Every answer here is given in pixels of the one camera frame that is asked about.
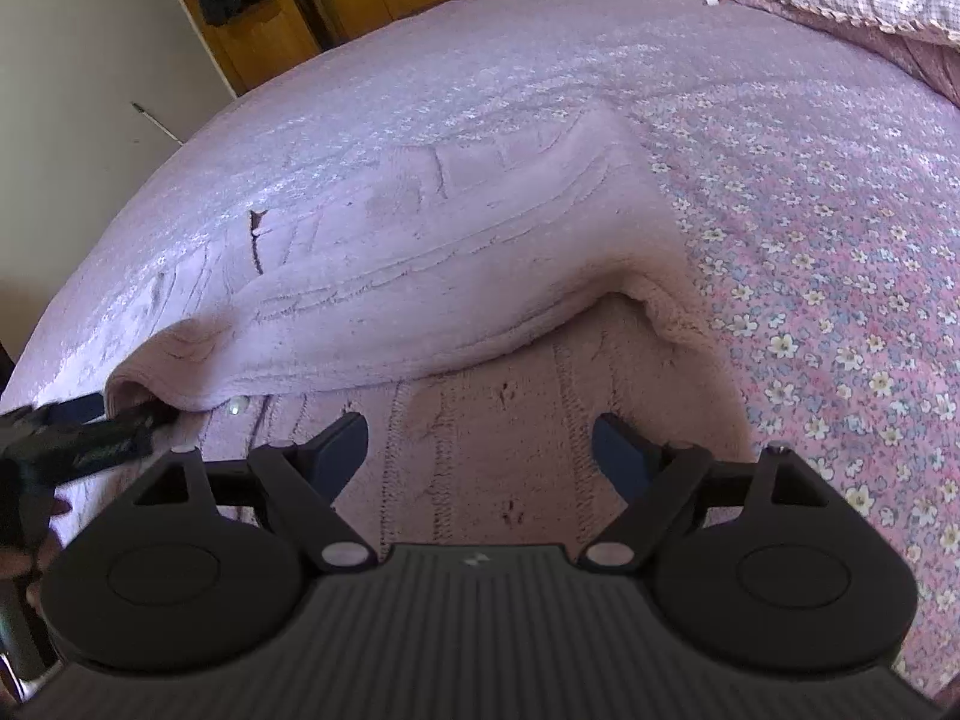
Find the wall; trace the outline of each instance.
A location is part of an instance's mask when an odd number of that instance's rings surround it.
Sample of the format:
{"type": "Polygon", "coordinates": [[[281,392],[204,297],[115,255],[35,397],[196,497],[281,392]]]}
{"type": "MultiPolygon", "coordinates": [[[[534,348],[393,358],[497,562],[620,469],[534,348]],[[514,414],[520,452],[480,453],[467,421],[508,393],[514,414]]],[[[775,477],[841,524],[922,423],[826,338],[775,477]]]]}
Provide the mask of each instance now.
{"type": "Polygon", "coordinates": [[[186,140],[231,99],[178,0],[0,0],[0,343],[11,355],[176,149],[131,101],[186,140]]]}

